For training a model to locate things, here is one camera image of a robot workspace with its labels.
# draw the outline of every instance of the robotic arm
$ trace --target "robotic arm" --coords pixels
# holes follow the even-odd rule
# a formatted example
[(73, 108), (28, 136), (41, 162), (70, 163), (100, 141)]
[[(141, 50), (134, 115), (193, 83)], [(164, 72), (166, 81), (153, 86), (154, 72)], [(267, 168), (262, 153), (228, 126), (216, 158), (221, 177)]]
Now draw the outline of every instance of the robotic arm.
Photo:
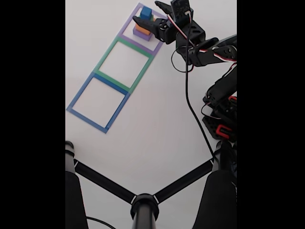
[(191, 26), (189, 65), (202, 67), (212, 63), (232, 63), (229, 71), (205, 93), (203, 102), (213, 111), (211, 115), (205, 115), (203, 122), (213, 138), (237, 141), (237, 97), (232, 96), (237, 91), (237, 34), (221, 41), (215, 37), (206, 40), (205, 31), (195, 21), (190, 24), (189, 16), (185, 15), (185, 12), (193, 11), (188, 0), (173, 0), (171, 6), (160, 1), (155, 1), (155, 4), (168, 19), (149, 21), (134, 16), (133, 20), (166, 44), (176, 41), (177, 52), (185, 61), (185, 34)]

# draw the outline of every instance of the black cable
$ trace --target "black cable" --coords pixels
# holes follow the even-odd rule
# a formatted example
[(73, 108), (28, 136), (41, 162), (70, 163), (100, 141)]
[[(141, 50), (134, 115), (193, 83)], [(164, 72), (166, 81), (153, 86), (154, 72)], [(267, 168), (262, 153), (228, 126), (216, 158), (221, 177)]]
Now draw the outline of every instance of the black cable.
[[(186, 35), (187, 36), (186, 47), (189, 46), (189, 39), (190, 39), (190, 32), (191, 32), (192, 22), (193, 22), (193, 14), (191, 13), (190, 27), (189, 27), (189, 29), (187, 31), (187, 35)], [(197, 121), (197, 123), (198, 123), (198, 125), (200, 127), (200, 130), (201, 130), (201, 132), (202, 132), (202, 134), (204, 136), (204, 139), (205, 139), (205, 141), (206, 141), (206, 143), (207, 143), (207, 145), (209, 147), (209, 150), (210, 150), (210, 152), (211, 152), (211, 154), (212, 154), (212, 156), (214, 158), (214, 152), (213, 152), (212, 147), (211, 147), (211, 145), (209, 143), (209, 140), (208, 140), (208, 138), (207, 138), (207, 136), (206, 136), (206, 134), (205, 134), (205, 132), (203, 130), (203, 127), (201, 126), (200, 121), (199, 121), (196, 113), (194, 112), (194, 110), (193, 110), (193, 108), (192, 108), (192, 106), (190, 104), (190, 100), (189, 100), (189, 93), (188, 93), (189, 49), (188, 48), (186, 48), (186, 61), (185, 61), (185, 63), (186, 63), (186, 68), (185, 68), (185, 96), (186, 96), (186, 101), (187, 101), (187, 104), (188, 104), (192, 114), (194, 115), (194, 117), (195, 117), (195, 119), (196, 119), (196, 121)]]
[[(180, 49), (180, 48), (185, 48), (185, 47), (186, 47), (186, 46), (184, 45), (184, 46), (179, 46), (178, 48), (176, 48), (175, 51), (173, 51), (172, 57), (171, 57), (171, 62), (172, 62), (172, 65), (173, 65), (174, 69), (176, 69), (177, 71), (179, 71), (179, 72), (181, 72), (181, 73), (186, 73), (186, 72), (185, 72), (185, 71), (180, 71), (179, 69), (177, 69), (177, 68), (175, 67), (175, 65), (174, 65), (174, 63), (173, 63), (173, 55), (174, 55), (174, 53), (175, 53), (178, 49)], [(194, 69), (194, 66), (195, 66), (195, 65), (192, 65), (192, 68), (189, 70), (189, 73)]]
[(96, 218), (92, 218), (92, 217), (89, 217), (89, 216), (86, 216), (87, 219), (90, 219), (90, 220), (93, 220), (93, 221), (96, 221), (96, 222), (99, 222), (101, 224), (104, 224), (106, 225), (107, 227), (111, 228), (111, 229), (116, 229), (115, 227), (111, 226), (110, 224), (104, 222), (104, 221), (101, 221), (99, 219), (96, 219)]

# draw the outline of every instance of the wire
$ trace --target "wire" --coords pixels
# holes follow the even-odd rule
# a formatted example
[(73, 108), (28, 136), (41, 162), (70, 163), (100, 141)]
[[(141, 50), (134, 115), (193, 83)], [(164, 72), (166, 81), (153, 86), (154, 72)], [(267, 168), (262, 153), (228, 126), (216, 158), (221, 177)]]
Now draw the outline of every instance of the wire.
[[(185, 39), (187, 39), (187, 36), (185, 35), (185, 33), (178, 27), (178, 25), (173, 21), (173, 19), (171, 18), (171, 16), (169, 15), (169, 14), (167, 14), (167, 18), (168, 18), (168, 20), (170, 20), (170, 22), (174, 25), (174, 27), (176, 27), (176, 29), (179, 31), (179, 33), (181, 33), (181, 35), (185, 38)], [(190, 42), (190, 44), (192, 44), (192, 46), (193, 47), (195, 47), (195, 45), (193, 44), (193, 42), (192, 41), (189, 41)]]
[[(188, 31), (187, 31), (186, 47), (189, 46), (189, 37), (190, 37), (190, 32), (191, 32), (191, 27), (192, 27), (192, 22), (193, 22), (193, 14), (189, 14), (189, 13), (188, 13), (188, 15), (189, 15), (189, 17), (190, 17), (190, 27), (189, 27), (189, 29), (188, 29)], [(188, 104), (188, 106), (189, 106), (189, 108), (190, 108), (192, 114), (194, 115), (194, 118), (196, 119), (196, 121), (197, 121), (197, 123), (198, 123), (198, 125), (199, 125), (199, 127), (200, 127), (200, 130), (201, 130), (201, 132), (202, 132), (202, 134), (203, 134), (203, 137), (204, 137), (204, 139), (205, 139), (205, 141), (206, 141), (206, 144), (207, 144), (208, 147), (209, 147), (209, 150), (210, 150), (210, 152), (211, 152), (213, 158), (215, 158), (214, 152), (213, 152), (212, 147), (211, 147), (211, 145), (210, 145), (210, 143), (209, 143), (209, 140), (208, 140), (208, 138), (207, 138), (207, 136), (206, 136), (206, 134), (205, 134), (205, 132), (204, 132), (204, 130), (203, 130), (203, 127), (202, 127), (202, 125), (200, 124), (200, 121), (199, 121), (199, 119), (198, 119), (198, 117), (197, 117), (195, 111), (193, 110), (193, 108), (192, 108), (192, 106), (191, 106), (191, 103), (190, 103), (190, 100), (189, 100), (189, 92), (188, 92), (188, 79), (189, 79), (189, 78), (188, 78), (189, 49), (188, 49), (188, 48), (186, 48), (186, 61), (185, 61), (185, 63), (186, 63), (186, 65), (185, 65), (185, 66), (186, 66), (186, 67), (185, 67), (185, 71), (186, 71), (186, 72), (185, 72), (185, 97), (186, 97), (186, 101), (187, 101), (187, 104)]]
[(106, 225), (107, 227), (111, 228), (111, 229), (116, 229), (115, 227), (111, 226), (110, 224), (104, 222), (104, 221), (101, 221), (99, 219), (96, 219), (96, 218), (92, 218), (92, 217), (89, 217), (89, 216), (86, 216), (87, 219), (90, 219), (90, 220), (93, 220), (93, 221), (96, 221), (96, 222), (99, 222), (101, 224), (104, 224)]
[(201, 108), (201, 113), (202, 113), (204, 116), (207, 116), (207, 117), (210, 117), (210, 118), (221, 119), (221, 118), (217, 118), (217, 117), (214, 117), (214, 116), (210, 116), (210, 115), (204, 114), (204, 113), (202, 112), (202, 109), (203, 109), (205, 106), (209, 105), (209, 104), (211, 104), (211, 103), (207, 103), (207, 104), (203, 105), (203, 107)]
[[(180, 48), (186, 48), (186, 46), (185, 46), (185, 45), (184, 45), (184, 46), (179, 46), (178, 48), (175, 49), (175, 51), (173, 51), (172, 57), (171, 57), (171, 62), (172, 62), (172, 65), (173, 65), (174, 69), (176, 69), (177, 71), (179, 71), (179, 72), (181, 72), (181, 73), (185, 73), (185, 71), (180, 71), (179, 69), (177, 69), (177, 68), (175, 67), (174, 63), (173, 63), (173, 55), (174, 55), (174, 53), (175, 53), (178, 49), (180, 49)], [(194, 69), (194, 66), (195, 66), (195, 65), (192, 65), (192, 68), (189, 70), (189, 73)]]
[[(206, 49), (200, 49), (199, 50), (199, 52), (207, 52), (207, 51), (208, 50), (206, 50)], [(214, 56), (217, 57), (218, 59), (220, 59), (221, 61), (224, 61), (224, 62), (237, 62), (237, 60), (230, 59), (230, 58), (224, 58), (221, 55), (218, 55), (216, 53), (214, 53)]]

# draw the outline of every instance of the black tripod leg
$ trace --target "black tripod leg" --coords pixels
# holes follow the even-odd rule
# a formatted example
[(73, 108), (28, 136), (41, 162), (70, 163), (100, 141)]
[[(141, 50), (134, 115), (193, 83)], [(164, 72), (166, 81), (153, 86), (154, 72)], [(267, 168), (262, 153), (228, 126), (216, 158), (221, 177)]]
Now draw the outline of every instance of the black tripod leg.
[(65, 229), (88, 229), (85, 208), (81, 195), (79, 178), (75, 175), (74, 149), (71, 142), (66, 141), (65, 165)]

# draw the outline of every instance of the colored block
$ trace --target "colored block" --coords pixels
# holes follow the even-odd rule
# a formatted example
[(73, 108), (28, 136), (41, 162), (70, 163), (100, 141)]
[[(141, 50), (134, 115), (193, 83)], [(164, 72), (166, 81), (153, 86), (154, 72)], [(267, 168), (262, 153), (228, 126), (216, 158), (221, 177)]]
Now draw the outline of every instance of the colored block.
[(136, 36), (138, 36), (138, 37), (140, 37), (140, 38), (142, 38), (142, 39), (144, 39), (144, 40), (146, 40), (146, 41), (148, 41), (148, 42), (149, 42), (150, 38), (151, 38), (152, 35), (153, 35), (153, 33), (150, 33), (149, 35), (146, 35), (146, 34), (140, 32), (140, 31), (138, 31), (138, 30), (136, 29), (136, 27), (134, 27), (134, 29), (133, 29), (133, 34), (136, 35)]
[(150, 9), (150, 8), (148, 8), (148, 7), (146, 7), (146, 6), (144, 6), (144, 7), (142, 8), (142, 11), (141, 11), (141, 14), (140, 14), (140, 18), (141, 18), (141, 19), (150, 20), (151, 16), (152, 16), (152, 9)]
[(148, 30), (140, 27), (138, 24), (135, 25), (135, 29), (141, 33), (144, 33), (145, 35), (149, 35), (151, 33)]

